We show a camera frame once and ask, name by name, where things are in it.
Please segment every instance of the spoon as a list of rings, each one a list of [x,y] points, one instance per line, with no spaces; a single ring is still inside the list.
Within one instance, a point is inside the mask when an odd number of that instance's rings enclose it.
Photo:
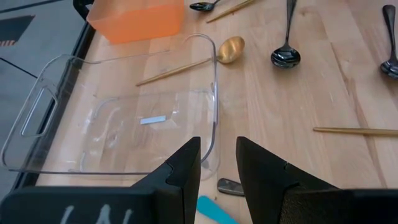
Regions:
[[[217,61],[219,61],[219,63],[222,63],[222,64],[232,63],[242,55],[243,49],[244,49],[244,40],[242,37],[237,36],[237,37],[228,38],[226,41],[224,41],[224,43],[218,49]],[[188,70],[189,68],[195,67],[197,65],[201,65],[201,64],[209,62],[209,61],[211,61],[211,58],[204,59],[202,61],[195,62],[190,65],[182,66],[180,68],[173,69],[171,71],[168,71],[168,72],[162,73],[160,75],[154,76],[152,78],[148,78],[144,81],[141,81],[141,82],[137,83],[136,86],[141,86],[146,83],[151,83],[156,80],[170,77],[179,72],[183,72],[185,70]]]
[[[281,48],[276,49],[271,55],[271,62],[279,68],[293,68],[301,61],[300,53],[289,46],[290,23],[292,22],[296,3],[297,0],[287,0],[287,30],[285,44]]]
[[[193,10],[200,11],[200,12],[210,12],[214,9],[216,4],[220,0],[216,0],[214,3],[210,2],[198,2],[198,3],[193,3],[189,7]]]
[[[396,19],[396,8],[392,5],[386,5],[383,7],[383,16],[386,21],[388,33],[390,35],[391,42],[391,56],[390,59],[380,65],[380,69],[390,76],[391,78],[398,79],[398,60],[397,60],[397,48],[396,48],[396,37],[394,34],[394,25]]]

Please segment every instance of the chopstick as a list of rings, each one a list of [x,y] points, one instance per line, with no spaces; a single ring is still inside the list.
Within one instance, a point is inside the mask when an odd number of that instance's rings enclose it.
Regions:
[[[248,5],[249,5],[250,3],[252,3],[252,2],[254,2],[254,0],[247,0],[247,1],[244,1],[244,2],[242,2],[241,4],[238,4],[238,5],[234,6],[234,7],[232,7],[231,9],[228,9],[227,11],[218,14],[218,15],[215,16],[214,18],[207,20],[206,23],[211,23],[211,22],[213,22],[213,21],[216,21],[216,20],[219,19],[219,18],[222,18],[222,17],[224,17],[224,16],[226,16],[226,15],[228,15],[228,14],[231,14],[232,12],[236,12],[236,11],[238,11],[238,10],[240,10],[240,9],[242,9],[242,8],[244,8],[244,7],[246,7],[246,6],[248,6]]]
[[[161,80],[163,78],[170,77],[172,75],[175,75],[177,73],[186,71],[186,70],[188,70],[188,69],[190,69],[192,67],[195,67],[197,65],[201,65],[201,64],[209,62],[209,61],[211,61],[211,58],[204,59],[204,60],[201,60],[200,62],[195,62],[195,63],[192,63],[190,65],[186,65],[186,66],[182,66],[182,67],[173,69],[171,71],[168,71],[168,72],[162,73],[160,75],[156,75],[156,76],[154,76],[152,78],[148,78],[148,79],[146,79],[144,81],[141,81],[141,82],[137,83],[136,86],[141,86],[141,85],[144,85],[144,84],[147,84],[147,83],[151,83],[151,82],[154,82],[154,81],[157,81],[157,80]]]
[[[323,133],[340,134],[365,134],[374,136],[397,136],[398,130],[372,129],[372,128],[314,128],[314,131]]]

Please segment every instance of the wooden table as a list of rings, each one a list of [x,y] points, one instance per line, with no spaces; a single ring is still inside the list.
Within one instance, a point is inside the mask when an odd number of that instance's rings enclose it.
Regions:
[[[251,222],[245,199],[216,190],[220,177],[239,180],[237,136],[248,137],[340,188],[398,187],[398,139],[312,131],[315,126],[398,129],[398,83],[379,71],[390,54],[381,8],[385,4],[398,6],[398,2],[298,0],[290,44],[300,52],[302,61],[291,70],[275,68],[270,61],[271,52],[283,44],[285,1],[256,0],[233,15],[205,23],[211,15],[239,2],[221,1],[211,14],[187,9],[181,33],[173,37],[109,45],[97,33],[86,59],[167,50],[177,39],[194,32],[209,35],[217,46],[234,35],[245,39],[243,57],[232,65],[218,67],[221,165],[216,175],[200,186],[200,194],[215,199],[238,222]],[[76,109],[71,106],[68,111]],[[37,184],[130,183],[41,175]],[[197,223],[211,222],[199,214]]]

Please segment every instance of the metal handle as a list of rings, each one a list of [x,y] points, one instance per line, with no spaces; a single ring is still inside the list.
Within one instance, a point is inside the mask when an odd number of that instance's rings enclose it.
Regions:
[[[221,178],[218,180],[217,189],[224,194],[244,197],[242,185],[233,180]]]
[[[287,0],[287,27],[286,27],[286,44],[289,43],[289,34],[290,34],[290,24],[292,23],[292,17],[294,9],[296,8],[297,0]]]
[[[391,42],[391,58],[397,59],[396,49],[396,38],[394,33],[395,19],[396,19],[396,7],[393,5],[383,6],[383,16],[386,21],[388,33]]]

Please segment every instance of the blue spatula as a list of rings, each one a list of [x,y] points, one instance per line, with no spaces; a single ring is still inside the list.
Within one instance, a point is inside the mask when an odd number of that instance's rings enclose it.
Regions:
[[[228,215],[207,196],[200,196],[198,198],[197,210],[218,223],[238,224],[230,215]]]

